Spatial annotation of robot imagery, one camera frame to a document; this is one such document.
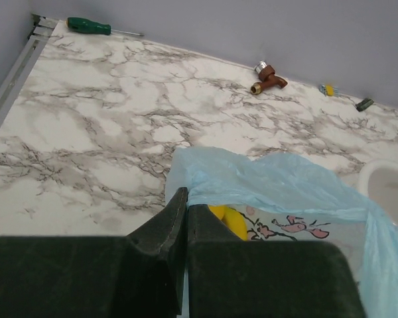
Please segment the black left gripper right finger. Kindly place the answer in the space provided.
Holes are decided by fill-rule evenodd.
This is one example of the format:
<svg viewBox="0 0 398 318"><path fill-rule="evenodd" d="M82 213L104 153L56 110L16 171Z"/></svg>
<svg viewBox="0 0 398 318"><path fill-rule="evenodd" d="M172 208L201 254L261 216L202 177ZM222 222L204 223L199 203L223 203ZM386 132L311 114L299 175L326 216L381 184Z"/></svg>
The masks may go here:
<svg viewBox="0 0 398 318"><path fill-rule="evenodd" d="M205 205L188 210L191 317L364 317L335 245L244 241Z"/></svg>

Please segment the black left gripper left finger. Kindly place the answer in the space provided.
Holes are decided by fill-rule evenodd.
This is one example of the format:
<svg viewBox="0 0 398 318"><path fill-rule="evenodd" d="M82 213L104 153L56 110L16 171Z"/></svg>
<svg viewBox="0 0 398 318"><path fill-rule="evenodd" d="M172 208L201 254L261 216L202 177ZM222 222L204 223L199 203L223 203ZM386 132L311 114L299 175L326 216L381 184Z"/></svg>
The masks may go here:
<svg viewBox="0 0 398 318"><path fill-rule="evenodd" d="M176 317L187 198L123 237L0 237L0 317Z"/></svg>

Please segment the yellow fake banana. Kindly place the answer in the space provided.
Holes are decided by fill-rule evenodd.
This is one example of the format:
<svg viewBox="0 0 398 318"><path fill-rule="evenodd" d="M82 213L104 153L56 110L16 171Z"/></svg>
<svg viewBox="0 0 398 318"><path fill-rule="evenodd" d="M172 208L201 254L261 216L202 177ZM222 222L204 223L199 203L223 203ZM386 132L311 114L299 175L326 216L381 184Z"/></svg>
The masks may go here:
<svg viewBox="0 0 398 318"><path fill-rule="evenodd" d="M247 226L243 215L226 205L209 205L210 211L241 240L247 240Z"/></svg>

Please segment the light blue plastic bag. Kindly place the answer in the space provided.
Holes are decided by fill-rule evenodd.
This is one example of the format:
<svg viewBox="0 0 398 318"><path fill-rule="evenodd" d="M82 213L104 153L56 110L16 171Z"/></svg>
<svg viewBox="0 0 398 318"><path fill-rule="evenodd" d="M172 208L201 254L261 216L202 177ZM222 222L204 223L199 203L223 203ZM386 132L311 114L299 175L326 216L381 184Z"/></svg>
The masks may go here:
<svg viewBox="0 0 398 318"><path fill-rule="evenodd" d="M364 223L360 296L369 317L398 317L398 227L374 201L302 156L250 160L222 148L177 148L165 197L188 190L188 204L248 205L268 213Z"/></svg>

